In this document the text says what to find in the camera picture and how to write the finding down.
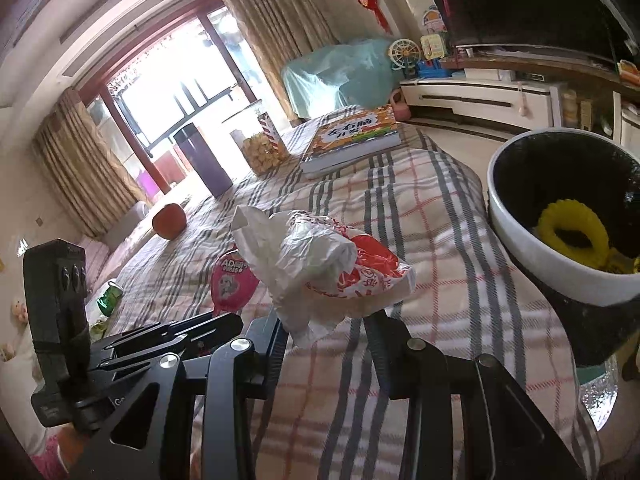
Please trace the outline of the white red bag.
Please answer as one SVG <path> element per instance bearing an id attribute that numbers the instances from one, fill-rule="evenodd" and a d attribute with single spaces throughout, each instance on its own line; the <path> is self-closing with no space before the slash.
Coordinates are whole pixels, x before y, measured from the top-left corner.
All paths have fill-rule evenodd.
<path id="1" fill-rule="evenodd" d="M 408 298 L 416 271 L 372 235 L 304 210 L 266 214 L 239 206 L 235 246 L 268 289 L 299 348 L 332 333 L 344 318 L 366 318 Z"/>

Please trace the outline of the yellow plastic bag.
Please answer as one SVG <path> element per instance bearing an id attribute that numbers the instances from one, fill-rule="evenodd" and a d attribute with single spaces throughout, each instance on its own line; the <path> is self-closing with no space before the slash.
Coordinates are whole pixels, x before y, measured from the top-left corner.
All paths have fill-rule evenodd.
<path id="1" fill-rule="evenodd" d="M 613 274 L 639 273 L 639 257 L 627 257 L 613 247 L 598 215 L 578 200 L 549 204 L 533 233 L 560 255 L 587 268 Z"/>

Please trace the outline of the black white trash bin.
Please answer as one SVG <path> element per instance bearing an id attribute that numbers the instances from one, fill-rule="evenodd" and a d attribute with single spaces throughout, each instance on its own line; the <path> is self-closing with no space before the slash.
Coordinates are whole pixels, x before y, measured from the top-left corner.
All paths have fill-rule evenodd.
<path id="1" fill-rule="evenodd" d="M 549 128 L 514 136 L 489 163 L 490 223 L 544 294 L 579 366 L 639 328 L 639 161 L 605 136 Z"/>

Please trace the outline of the pink round snack pack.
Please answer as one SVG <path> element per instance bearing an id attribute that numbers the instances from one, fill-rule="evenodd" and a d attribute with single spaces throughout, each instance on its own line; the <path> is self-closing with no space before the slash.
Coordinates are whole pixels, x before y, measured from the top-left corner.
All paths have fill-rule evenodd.
<path id="1" fill-rule="evenodd" d="M 214 264 L 209 284 L 214 315 L 240 312 L 258 285 L 258 278 L 236 248 L 222 254 Z"/>

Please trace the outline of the green crumpled wrapper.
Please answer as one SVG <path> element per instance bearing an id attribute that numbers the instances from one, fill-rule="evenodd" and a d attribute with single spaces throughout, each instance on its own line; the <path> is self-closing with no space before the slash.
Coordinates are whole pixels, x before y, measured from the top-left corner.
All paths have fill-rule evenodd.
<path id="1" fill-rule="evenodd" d="M 115 280 L 105 282 L 99 290 L 98 298 L 96 298 L 96 305 L 101 314 L 111 316 L 119 306 L 122 296 L 124 296 L 124 290 Z"/>

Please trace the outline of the purple thermos bottle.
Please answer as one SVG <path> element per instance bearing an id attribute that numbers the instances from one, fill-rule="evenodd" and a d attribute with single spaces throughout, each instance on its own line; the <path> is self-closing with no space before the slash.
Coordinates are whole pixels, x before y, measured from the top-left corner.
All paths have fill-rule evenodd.
<path id="1" fill-rule="evenodd" d="M 210 194 L 219 198 L 232 188 L 231 178 L 193 122 L 189 122 L 178 130 L 174 134 L 174 140 Z"/>

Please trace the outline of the left beige curtain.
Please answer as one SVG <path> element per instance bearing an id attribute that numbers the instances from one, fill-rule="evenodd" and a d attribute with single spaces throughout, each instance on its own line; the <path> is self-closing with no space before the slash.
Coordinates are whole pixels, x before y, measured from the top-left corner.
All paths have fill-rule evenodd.
<path id="1" fill-rule="evenodd" d="M 77 90 L 63 91 L 32 139 L 56 198 L 82 234 L 106 234 L 139 202 L 142 188 L 107 146 Z"/>

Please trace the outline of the beige curtain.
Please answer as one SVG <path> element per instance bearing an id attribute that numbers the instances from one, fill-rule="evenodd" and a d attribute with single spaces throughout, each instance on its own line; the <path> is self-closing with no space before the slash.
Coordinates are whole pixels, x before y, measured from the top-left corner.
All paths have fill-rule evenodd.
<path id="1" fill-rule="evenodd" d="M 281 73 L 288 62 L 337 43 L 328 21 L 314 0 L 222 1 L 252 48 L 285 116 L 298 122 Z"/>
<path id="2" fill-rule="evenodd" d="M 32 139 L 56 198 L 82 234 L 106 234 L 139 202 L 142 188 L 107 146 L 77 90 L 63 91 Z"/>

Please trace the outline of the clear jar with cookies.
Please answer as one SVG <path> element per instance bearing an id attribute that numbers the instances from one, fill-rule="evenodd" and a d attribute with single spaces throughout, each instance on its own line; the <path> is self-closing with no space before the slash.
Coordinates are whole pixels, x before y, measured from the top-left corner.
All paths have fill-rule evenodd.
<path id="1" fill-rule="evenodd" d="M 290 157 L 267 112 L 244 110 L 237 114 L 230 136 L 256 176 L 278 168 Z"/>

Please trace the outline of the colourful children book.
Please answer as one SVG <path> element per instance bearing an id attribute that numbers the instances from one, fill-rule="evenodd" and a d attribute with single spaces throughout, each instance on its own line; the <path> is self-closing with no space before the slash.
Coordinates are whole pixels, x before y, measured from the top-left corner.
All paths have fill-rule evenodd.
<path id="1" fill-rule="evenodd" d="M 307 178 L 318 178 L 401 144 L 393 107 L 349 105 L 317 119 L 310 127 L 310 141 L 299 159 Z"/>

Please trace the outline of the teal covered furniture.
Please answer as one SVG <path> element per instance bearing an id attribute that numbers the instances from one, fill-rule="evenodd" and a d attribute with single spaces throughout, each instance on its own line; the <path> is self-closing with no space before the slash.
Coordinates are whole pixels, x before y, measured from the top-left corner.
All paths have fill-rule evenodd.
<path id="1" fill-rule="evenodd" d="M 349 105 L 386 104 L 402 79 L 402 73 L 392 69 L 389 46 L 388 39 L 361 39 L 288 62 L 281 78 L 295 115 L 311 119 Z"/>

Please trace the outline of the toy ferris wheel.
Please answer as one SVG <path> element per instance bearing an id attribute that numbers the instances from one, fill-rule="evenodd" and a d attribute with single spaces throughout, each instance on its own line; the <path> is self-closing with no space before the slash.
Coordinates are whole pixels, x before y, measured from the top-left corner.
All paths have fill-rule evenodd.
<path id="1" fill-rule="evenodd" d="M 387 49 L 390 65 L 395 72 L 401 72 L 406 78 L 413 77 L 422 60 L 420 47 L 412 40 L 401 38 L 393 41 Z"/>

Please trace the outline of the toy telephone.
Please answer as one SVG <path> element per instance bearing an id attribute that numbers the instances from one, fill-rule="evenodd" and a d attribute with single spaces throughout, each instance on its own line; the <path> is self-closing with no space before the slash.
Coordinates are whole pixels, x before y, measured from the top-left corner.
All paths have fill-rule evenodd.
<path id="1" fill-rule="evenodd" d="M 438 32 L 423 35 L 421 37 L 421 47 L 424 58 L 427 61 L 440 60 L 447 56 L 446 41 L 442 39 L 442 35 Z"/>

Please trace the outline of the right beige curtain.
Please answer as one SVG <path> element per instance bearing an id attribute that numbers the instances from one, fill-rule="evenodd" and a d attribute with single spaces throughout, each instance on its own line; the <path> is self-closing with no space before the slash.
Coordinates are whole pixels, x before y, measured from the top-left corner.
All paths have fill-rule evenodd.
<path id="1" fill-rule="evenodd" d="M 328 21 L 314 0 L 222 1 L 252 48 L 285 116 L 298 122 L 281 73 L 288 62 L 337 43 Z"/>

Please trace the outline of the black television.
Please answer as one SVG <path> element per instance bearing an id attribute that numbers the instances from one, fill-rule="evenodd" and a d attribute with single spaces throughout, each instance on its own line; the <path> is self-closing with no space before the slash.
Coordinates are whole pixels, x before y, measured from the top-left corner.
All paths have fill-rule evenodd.
<path id="1" fill-rule="evenodd" d="M 565 51 L 639 59 L 639 0 L 434 0 L 458 48 Z"/>

